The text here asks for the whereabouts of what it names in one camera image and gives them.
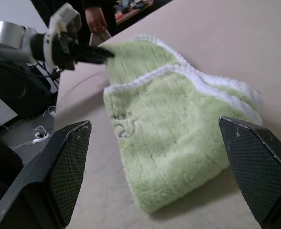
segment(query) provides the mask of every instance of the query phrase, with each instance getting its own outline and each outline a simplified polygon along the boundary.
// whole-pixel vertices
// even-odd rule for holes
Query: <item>green towel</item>
[[[220,116],[261,124],[260,97],[245,83],[204,74],[162,41],[105,45],[104,102],[137,206],[154,212],[217,176],[229,163]]]

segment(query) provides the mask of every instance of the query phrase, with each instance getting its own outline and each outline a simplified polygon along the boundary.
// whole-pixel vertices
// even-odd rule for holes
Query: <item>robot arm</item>
[[[103,63],[114,55],[104,48],[79,44],[80,14],[68,3],[50,19],[49,29],[35,29],[0,21],[0,62],[36,63],[45,61],[51,68],[74,70],[77,62]]]

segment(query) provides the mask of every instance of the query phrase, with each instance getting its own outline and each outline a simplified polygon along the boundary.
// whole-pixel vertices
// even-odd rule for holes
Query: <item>white cable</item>
[[[33,132],[34,132],[35,139],[33,139],[32,141],[24,142],[20,145],[14,146],[14,147],[10,147],[10,149],[17,150],[17,149],[21,148],[22,146],[34,145],[34,144],[37,144],[37,143],[40,143],[40,142],[44,142],[52,136],[52,134],[49,134],[46,131],[46,129],[41,125],[38,126],[37,128],[35,128],[33,130]]]
[[[35,128],[35,129],[33,130],[34,134],[35,134],[35,131],[36,131],[36,130],[37,130],[37,131],[40,131],[40,132],[43,132],[43,135],[44,135],[44,136],[47,134],[47,130],[45,130],[45,128],[42,127],[41,125],[38,126],[37,128]]]
[[[4,128],[6,128],[8,131],[10,131],[10,132],[13,132],[13,133],[14,133],[14,131],[10,130],[7,126],[5,126],[5,125],[3,125],[3,124],[0,124],[0,126],[2,126],[2,127],[4,127]]]
[[[50,112],[50,109],[53,108],[53,107],[56,108],[56,106],[50,106],[50,107],[48,107],[47,110],[45,110],[45,112],[44,112],[44,114],[43,114],[43,117],[45,116],[45,114],[46,114],[47,111],[48,111],[48,113],[49,113],[52,117],[55,117],[55,112],[54,112],[54,111]]]

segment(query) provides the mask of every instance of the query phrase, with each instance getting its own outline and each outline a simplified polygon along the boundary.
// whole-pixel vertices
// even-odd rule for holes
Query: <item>table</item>
[[[136,14],[144,11],[145,9],[149,8],[150,6],[153,6],[154,1],[150,1],[148,2],[148,4],[146,4],[142,9],[135,9],[135,10],[131,10],[128,13],[124,14],[122,18],[119,18],[116,20],[117,25],[120,25],[122,22],[130,19],[131,17],[135,16]]]
[[[261,92],[262,117],[281,140],[281,0],[173,0],[107,42],[152,34],[212,75]],[[103,104],[104,66],[80,63],[61,76],[55,128],[93,124],[86,174],[69,229],[259,229],[229,169],[149,216],[125,180],[117,140]]]

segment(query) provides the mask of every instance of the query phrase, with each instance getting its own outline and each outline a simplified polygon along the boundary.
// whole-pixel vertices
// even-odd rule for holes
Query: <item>person's hand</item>
[[[102,33],[107,24],[100,7],[89,7],[85,10],[86,22],[92,33]]]

